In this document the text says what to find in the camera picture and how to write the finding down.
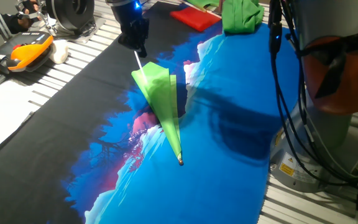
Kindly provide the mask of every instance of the warning label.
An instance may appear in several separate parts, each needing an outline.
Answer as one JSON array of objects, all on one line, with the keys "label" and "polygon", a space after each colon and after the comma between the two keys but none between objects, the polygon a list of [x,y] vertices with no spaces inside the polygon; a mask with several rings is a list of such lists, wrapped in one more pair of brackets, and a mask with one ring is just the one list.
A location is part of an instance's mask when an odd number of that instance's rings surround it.
[{"label": "warning label", "polygon": [[[314,175],[319,175],[321,166],[312,165],[308,163],[303,163],[305,168],[310,171]],[[306,171],[302,169],[302,167],[297,163],[296,159],[289,155],[288,153],[285,153],[285,156],[283,158],[283,161],[280,165],[280,170],[286,173],[287,175],[293,177],[294,179],[307,182],[307,183],[316,183],[316,179],[314,179],[312,176],[310,176]]]}]

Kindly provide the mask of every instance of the white paper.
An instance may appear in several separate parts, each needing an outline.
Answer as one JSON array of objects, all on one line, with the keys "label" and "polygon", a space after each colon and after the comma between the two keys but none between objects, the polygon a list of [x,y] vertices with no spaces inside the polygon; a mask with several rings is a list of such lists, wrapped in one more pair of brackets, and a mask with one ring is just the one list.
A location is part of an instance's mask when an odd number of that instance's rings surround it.
[{"label": "white paper", "polygon": [[32,87],[9,80],[0,85],[0,143],[8,138],[28,117]]}]

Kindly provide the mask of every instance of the black cable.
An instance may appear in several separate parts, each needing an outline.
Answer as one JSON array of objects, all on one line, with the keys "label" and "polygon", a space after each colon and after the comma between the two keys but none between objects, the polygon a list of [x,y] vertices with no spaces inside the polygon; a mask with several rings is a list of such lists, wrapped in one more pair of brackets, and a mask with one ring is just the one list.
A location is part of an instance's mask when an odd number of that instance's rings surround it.
[{"label": "black cable", "polygon": [[[281,0],[281,3],[282,3],[282,8],[283,8],[283,11],[284,11],[284,18],[285,20],[287,21],[287,24],[288,24],[288,27],[289,27],[289,30],[290,30],[290,33],[291,33],[291,36],[293,37],[293,42],[294,42],[294,45],[295,45],[295,51],[296,51],[296,55],[298,57],[298,61],[299,61],[299,65],[300,65],[300,81],[299,81],[299,84],[300,84],[300,87],[298,89],[298,92],[299,92],[299,96],[298,96],[298,104],[300,104],[300,101],[302,98],[303,99],[303,102],[306,106],[306,93],[305,93],[305,84],[304,84],[304,75],[303,75],[303,69],[302,69],[302,64],[301,64],[301,57],[299,56],[299,52],[300,52],[300,43],[296,37],[296,34],[295,34],[295,30],[294,30],[294,25],[292,23],[292,18],[291,18],[291,14],[287,8],[287,5],[285,4],[284,0]],[[299,106],[299,109],[300,109],[300,116],[301,116],[301,119],[302,119],[302,122],[303,124],[306,124],[307,120],[306,120],[306,112],[302,110],[301,108],[301,105],[298,105]],[[288,115],[288,111],[287,112],[287,116],[288,116],[288,120],[291,124],[291,117],[289,117]],[[298,139],[297,137],[297,134],[296,132],[294,131],[294,136],[296,137],[296,140],[300,143],[301,147],[309,154],[311,155],[308,150],[306,150],[306,147],[302,144],[302,142],[300,142],[300,140]],[[314,157],[312,157],[312,159],[314,159],[319,165],[321,165],[322,167],[324,167],[331,175],[335,176],[336,178],[340,179],[340,180],[343,180],[343,181],[346,181],[346,182],[356,182],[358,181],[358,179],[355,179],[355,178],[347,178],[345,176],[343,176],[340,172],[334,170],[325,160],[323,157],[320,156],[320,154],[318,153],[318,151],[316,150],[316,147],[315,147],[315,144],[313,142],[311,142],[311,139],[309,138],[309,136],[307,135],[307,138],[308,138],[308,143],[312,149],[312,151],[314,152],[314,154],[317,156],[318,159],[315,159]]]},{"label": "black cable", "polygon": [[[307,173],[309,174],[311,177],[313,177],[314,179],[324,183],[324,184],[329,184],[329,185],[336,185],[336,186],[344,186],[344,185],[349,185],[348,183],[345,183],[345,184],[339,184],[339,183],[333,183],[333,182],[328,182],[328,181],[325,181],[317,176],[315,176],[314,174],[312,174],[306,167],[305,165],[303,165],[303,163],[300,161],[298,155],[296,154],[296,151],[293,147],[293,144],[291,142],[291,139],[290,139],[290,135],[288,133],[288,130],[287,130],[287,126],[285,124],[285,120],[284,120],[284,114],[283,114],[283,111],[282,111],[282,108],[281,108],[281,102],[280,102],[280,85],[278,83],[278,76],[277,76],[277,66],[276,66],[276,60],[275,60],[275,56],[274,55],[271,55],[271,64],[272,64],[272,71],[273,71],[273,77],[274,77],[274,80],[275,80],[275,87],[276,87],[276,99],[277,99],[277,106],[278,106],[278,112],[280,113],[280,119],[282,121],[282,125],[283,125],[283,130],[284,130],[284,133],[285,135],[287,136],[287,141],[288,141],[288,145],[290,146],[290,149],[291,149],[291,152],[293,154],[293,156],[295,157],[295,160],[297,161],[297,163],[299,164],[299,166]],[[283,106],[284,106],[284,109],[286,108],[286,104],[285,102],[282,102],[283,103]]]}]

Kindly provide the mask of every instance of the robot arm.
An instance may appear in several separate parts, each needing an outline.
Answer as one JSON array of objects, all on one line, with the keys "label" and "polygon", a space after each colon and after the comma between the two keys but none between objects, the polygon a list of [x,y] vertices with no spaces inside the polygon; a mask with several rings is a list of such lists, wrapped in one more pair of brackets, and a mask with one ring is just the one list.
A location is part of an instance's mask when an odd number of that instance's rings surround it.
[{"label": "robot arm", "polygon": [[118,42],[123,46],[138,51],[140,57],[146,57],[144,47],[149,35],[149,20],[142,16],[142,6],[138,0],[106,0],[121,25]]}]

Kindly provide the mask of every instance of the white metal table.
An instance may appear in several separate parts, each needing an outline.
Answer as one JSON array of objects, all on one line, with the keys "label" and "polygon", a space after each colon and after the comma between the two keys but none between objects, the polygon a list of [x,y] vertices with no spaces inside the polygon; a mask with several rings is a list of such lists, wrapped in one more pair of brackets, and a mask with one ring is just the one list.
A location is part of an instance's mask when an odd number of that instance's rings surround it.
[{"label": "white metal table", "polygon": [[[143,8],[147,10],[157,0],[150,0]],[[170,4],[179,4],[176,0],[163,0]],[[264,23],[269,18],[269,5],[265,7]],[[37,111],[56,92],[65,86],[88,63],[106,49],[121,33],[120,25],[115,20],[111,8],[103,0],[95,0],[94,16],[106,22],[86,44],[69,42],[69,57],[63,64],[48,62],[32,73],[23,73],[17,80],[26,85],[26,103],[29,113]],[[14,94],[2,84],[0,86],[0,103],[6,95]],[[320,192],[306,194],[296,192],[282,185],[270,176],[267,182],[264,206],[260,212],[258,224],[266,223],[358,223],[356,211],[357,191],[343,187],[339,192],[329,194]]]}]

